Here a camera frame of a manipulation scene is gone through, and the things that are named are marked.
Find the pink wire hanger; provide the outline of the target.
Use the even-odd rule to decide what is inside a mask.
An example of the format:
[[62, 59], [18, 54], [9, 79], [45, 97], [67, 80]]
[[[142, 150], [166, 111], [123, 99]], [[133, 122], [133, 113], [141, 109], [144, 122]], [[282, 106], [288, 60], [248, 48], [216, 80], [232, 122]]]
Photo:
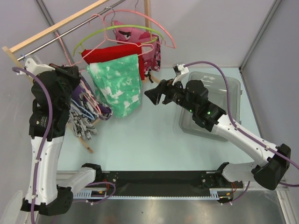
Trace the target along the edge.
[[[55, 31], [54, 34], [55, 34], [55, 36], [58, 38], [59, 43], [60, 43], [61, 46], [62, 46], [64, 55], [65, 55], [65, 58], [66, 58], [68, 64], [69, 64], [69, 65], [72, 65], [71, 60], [70, 60], [70, 58], [69, 58], [69, 56], [68, 56], [68, 53], [67, 53], [67, 51], [66, 51], [66, 48], [65, 48], [65, 46], [64, 46], [64, 43], [63, 43], [61, 37], [59, 36], [59, 34], [58, 34], [57, 31]], [[85, 83], [84, 83], [82, 80], [81, 80], [80, 82], [81, 82], [82, 87], [83, 87], [83, 88], [85, 89], [85, 91], [86, 91], [86, 94], [84, 95], [84, 97], [85, 97], [86, 100], [92, 105], [92, 107], [93, 107], [93, 108], [94, 108], [100, 115], [102, 115], [101, 109], [99, 108], [97, 101], [93, 98], [91, 92], [88, 90], [88, 88], [86, 87]]]

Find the purple camouflage trousers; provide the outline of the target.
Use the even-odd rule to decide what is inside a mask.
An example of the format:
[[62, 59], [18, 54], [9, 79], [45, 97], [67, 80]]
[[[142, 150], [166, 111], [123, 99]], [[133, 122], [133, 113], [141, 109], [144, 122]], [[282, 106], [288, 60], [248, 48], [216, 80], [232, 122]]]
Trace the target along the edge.
[[91, 92], [93, 98], [97, 101], [98, 106], [101, 109], [102, 115], [100, 115], [84, 97], [86, 91], [82, 87], [81, 82], [76, 87], [76, 89], [72, 92], [71, 98], [75, 101], [75, 103], [78, 103], [84, 109], [88, 110], [95, 117], [95, 120], [97, 119], [108, 120], [113, 114], [111, 108], [96, 98], [95, 93], [93, 93], [91, 87], [83, 77], [81, 78], [81, 80], [85, 83], [86, 87]]

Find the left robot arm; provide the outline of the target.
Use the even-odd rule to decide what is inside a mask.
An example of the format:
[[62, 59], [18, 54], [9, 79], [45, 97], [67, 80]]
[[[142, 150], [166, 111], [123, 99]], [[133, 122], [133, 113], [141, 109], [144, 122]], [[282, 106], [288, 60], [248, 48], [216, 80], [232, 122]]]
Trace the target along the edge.
[[101, 166], [85, 163], [69, 179], [57, 183], [57, 166], [66, 124], [69, 120], [71, 95], [79, 86], [77, 66], [40, 64], [29, 58], [24, 68], [13, 68], [33, 78], [31, 92], [35, 99], [29, 119], [32, 165], [29, 188], [21, 210], [45, 216], [65, 214], [73, 197], [91, 184], [103, 182]]

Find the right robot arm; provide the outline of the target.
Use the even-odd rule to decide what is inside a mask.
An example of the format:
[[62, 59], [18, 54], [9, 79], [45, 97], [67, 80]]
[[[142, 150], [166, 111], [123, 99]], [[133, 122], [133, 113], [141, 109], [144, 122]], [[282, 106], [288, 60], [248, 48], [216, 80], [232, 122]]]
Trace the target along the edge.
[[188, 81], [185, 88], [173, 80], [162, 80], [154, 89], [144, 93], [153, 104], [174, 102], [192, 114], [193, 121], [201, 128], [219, 135], [239, 147], [253, 162], [223, 163], [215, 181], [220, 187], [231, 182], [255, 181], [262, 187], [275, 190], [290, 166], [291, 149], [282, 144], [276, 146], [242, 128], [229, 118], [219, 106], [208, 100], [208, 89], [200, 80]]

